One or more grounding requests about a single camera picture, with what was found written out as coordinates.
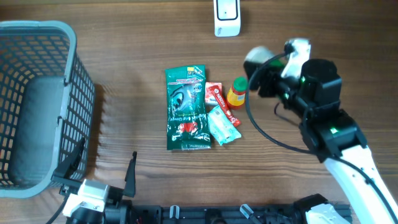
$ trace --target plastic crate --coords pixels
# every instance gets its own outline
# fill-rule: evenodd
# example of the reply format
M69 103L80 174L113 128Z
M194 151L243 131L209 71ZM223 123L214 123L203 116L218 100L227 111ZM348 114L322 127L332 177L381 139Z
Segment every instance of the plastic crate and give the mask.
M76 54L73 29L59 21L0 22L0 197L26 198L82 138L84 176L95 88Z

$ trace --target yellow label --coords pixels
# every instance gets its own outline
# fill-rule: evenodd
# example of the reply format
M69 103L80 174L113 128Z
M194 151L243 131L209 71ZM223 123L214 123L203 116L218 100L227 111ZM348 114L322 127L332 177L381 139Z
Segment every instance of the yellow label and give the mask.
M233 106L241 106L244 103L244 96L245 94L237 95L232 91L232 89L229 89L226 99Z

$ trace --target wooden table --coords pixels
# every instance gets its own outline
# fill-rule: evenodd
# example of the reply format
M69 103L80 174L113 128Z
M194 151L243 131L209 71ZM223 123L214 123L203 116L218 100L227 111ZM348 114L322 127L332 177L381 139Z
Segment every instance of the wooden table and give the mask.
M244 75L243 60L253 47L278 53L291 37L310 38L313 58L336 63L342 107L361 126L398 197L396 11L392 1L243 1L241 34L231 38L214 36L211 1L8 6L0 9L0 20L61 20L76 31L78 53L96 83L87 178L124 187L137 151L134 204L262 205L315 193L347 199L317 158L264 139L245 110L234 112L242 139L207 151L166 151L164 70L205 64L208 80L222 82L225 92ZM252 95L257 122L278 140L305 147L298 129L274 116L276 103ZM0 199L0 223L45 223L62 199L58 189Z

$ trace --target green bottle cap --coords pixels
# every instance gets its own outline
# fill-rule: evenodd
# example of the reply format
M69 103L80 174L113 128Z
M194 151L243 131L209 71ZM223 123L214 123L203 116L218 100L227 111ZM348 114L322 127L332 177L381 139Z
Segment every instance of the green bottle cap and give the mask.
M236 91L246 91L248 87L248 81L244 77L238 77L234 81L234 89Z

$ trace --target orange bottle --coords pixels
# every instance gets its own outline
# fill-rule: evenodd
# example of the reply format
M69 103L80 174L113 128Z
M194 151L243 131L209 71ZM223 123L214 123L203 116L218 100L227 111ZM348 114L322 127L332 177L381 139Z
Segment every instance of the orange bottle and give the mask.
M244 104L248 81L244 77L235 79L226 96L226 104L232 110L240 109Z

